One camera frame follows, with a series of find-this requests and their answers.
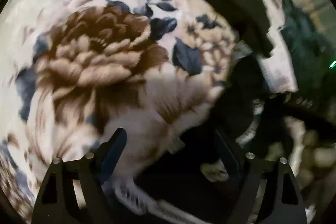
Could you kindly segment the black grey white striped sweater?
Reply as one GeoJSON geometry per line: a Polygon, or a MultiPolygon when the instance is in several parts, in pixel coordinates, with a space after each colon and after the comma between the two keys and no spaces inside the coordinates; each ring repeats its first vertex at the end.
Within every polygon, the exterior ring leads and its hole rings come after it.
{"type": "Polygon", "coordinates": [[[283,156],[293,150],[281,98],[268,89],[256,57],[242,58],[207,119],[181,135],[179,150],[145,168],[136,186],[203,221],[226,220],[240,193],[246,153],[264,159],[274,144],[283,156]]]}

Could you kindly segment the dark green plush blanket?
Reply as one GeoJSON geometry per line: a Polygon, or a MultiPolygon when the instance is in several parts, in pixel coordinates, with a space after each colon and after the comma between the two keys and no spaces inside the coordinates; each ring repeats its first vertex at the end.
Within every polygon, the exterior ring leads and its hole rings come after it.
{"type": "Polygon", "coordinates": [[[285,23],[280,32],[290,53],[298,91],[290,102],[309,129],[335,133],[335,50],[310,16],[282,0],[285,23]]]}

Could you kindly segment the floral bed blanket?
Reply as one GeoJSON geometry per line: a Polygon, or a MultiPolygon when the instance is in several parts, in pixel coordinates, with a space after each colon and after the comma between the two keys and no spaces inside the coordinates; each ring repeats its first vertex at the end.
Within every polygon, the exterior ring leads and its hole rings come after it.
{"type": "Polygon", "coordinates": [[[127,131],[134,176],[223,90],[242,36],[205,0],[9,0],[1,13],[1,189],[29,223],[55,157],[127,131]]]}

